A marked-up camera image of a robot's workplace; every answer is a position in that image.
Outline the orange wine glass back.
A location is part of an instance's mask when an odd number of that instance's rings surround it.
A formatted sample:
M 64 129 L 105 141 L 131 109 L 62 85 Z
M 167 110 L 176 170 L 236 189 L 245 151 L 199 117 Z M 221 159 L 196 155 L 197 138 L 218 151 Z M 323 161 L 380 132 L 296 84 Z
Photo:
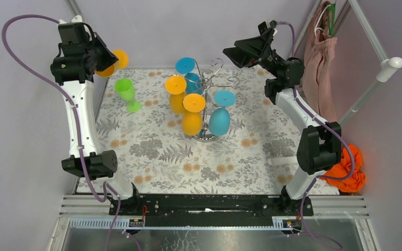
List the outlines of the orange wine glass back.
M 117 61 L 112 64 L 110 67 L 105 69 L 104 71 L 95 71 L 100 77 L 110 77 L 112 76 L 117 70 L 124 69 L 128 66 L 129 57 L 127 53 L 123 50 L 114 50 L 113 54 L 116 56 Z

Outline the blue wine glass back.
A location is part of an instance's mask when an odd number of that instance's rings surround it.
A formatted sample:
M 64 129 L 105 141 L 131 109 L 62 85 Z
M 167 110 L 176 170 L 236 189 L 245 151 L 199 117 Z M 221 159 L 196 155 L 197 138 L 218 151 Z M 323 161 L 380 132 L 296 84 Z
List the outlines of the blue wine glass back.
M 176 71 L 182 74 L 186 81 L 185 92 L 187 94 L 201 95 L 203 93 L 202 80 L 198 74 L 193 72 L 195 67 L 195 60 L 189 57 L 181 58 L 175 64 Z

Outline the green wine glass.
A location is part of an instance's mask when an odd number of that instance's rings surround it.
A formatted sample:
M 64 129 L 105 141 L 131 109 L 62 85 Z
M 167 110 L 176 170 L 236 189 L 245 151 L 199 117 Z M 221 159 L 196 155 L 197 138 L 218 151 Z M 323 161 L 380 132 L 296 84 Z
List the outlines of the green wine glass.
M 136 90 L 133 82 L 128 78 L 123 78 L 115 82 L 114 89 L 118 96 L 127 102 L 128 112 L 136 113 L 142 108 L 142 104 L 135 99 Z

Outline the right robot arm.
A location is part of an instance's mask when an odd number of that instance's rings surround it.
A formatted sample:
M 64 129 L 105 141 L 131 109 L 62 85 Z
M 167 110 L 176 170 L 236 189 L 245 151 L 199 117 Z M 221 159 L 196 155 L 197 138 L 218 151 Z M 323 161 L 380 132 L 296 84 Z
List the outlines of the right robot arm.
M 279 56 L 271 44 L 275 28 L 260 28 L 259 36 L 237 40 L 223 54 L 238 68 L 261 66 L 274 78 L 267 79 L 265 96 L 281 108 L 301 132 L 296 154 L 299 164 L 293 179 L 282 188 L 278 205 L 282 213 L 293 215 L 302 208 L 304 196 L 316 178 L 324 175 L 341 160 L 341 126 L 315 113 L 302 99 L 299 85 L 305 66 L 301 59 Z

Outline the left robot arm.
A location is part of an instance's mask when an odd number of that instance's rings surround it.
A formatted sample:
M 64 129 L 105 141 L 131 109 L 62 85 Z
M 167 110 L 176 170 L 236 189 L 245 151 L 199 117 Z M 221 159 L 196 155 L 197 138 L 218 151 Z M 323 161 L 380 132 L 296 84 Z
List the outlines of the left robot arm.
M 104 150 L 97 139 L 93 108 L 94 78 L 109 77 L 125 68 L 129 59 L 122 50 L 110 51 L 100 36 L 82 21 L 58 24 L 61 38 L 59 54 L 50 66 L 55 82 L 64 96 L 70 133 L 69 157 L 62 160 L 64 171 L 85 178 L 92 193 L 93 180 L 103 183 L 104 196 L 130 215 L 141 210 L 138 189 L 115 177 L 118 158 L 113 150 Z

